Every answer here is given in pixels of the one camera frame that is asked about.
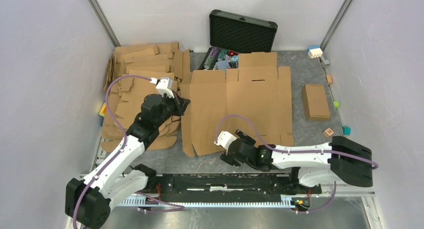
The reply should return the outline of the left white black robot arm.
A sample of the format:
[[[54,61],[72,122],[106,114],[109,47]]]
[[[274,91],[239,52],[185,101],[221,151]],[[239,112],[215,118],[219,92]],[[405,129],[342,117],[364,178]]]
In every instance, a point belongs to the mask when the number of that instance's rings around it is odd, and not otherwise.
[[[149,94],[116,149],[82,179],[72,178],[65,188],[65,214],[76,229],[99,229],[111,211],[131,194],[153,192],[157,179],[136,169],[120,178],[124,170],[159,136],[159,127],[173,116],[183,116],[189,99],[174,95]]]

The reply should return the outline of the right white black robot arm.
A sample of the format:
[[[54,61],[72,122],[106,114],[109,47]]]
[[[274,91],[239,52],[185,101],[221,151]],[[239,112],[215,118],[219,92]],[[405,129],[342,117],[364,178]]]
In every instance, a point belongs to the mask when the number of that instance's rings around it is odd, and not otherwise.
[[[330,142],[310,146],[262,144],[237,130],[235,134],[221,131],[214,143],[225,151],[221,160],[240,167],[246,164],[261,172],[291,169],[289,188],[302,193],[323,183],[342,181],[355,187],[373,186],[372,150],[343,136]]]

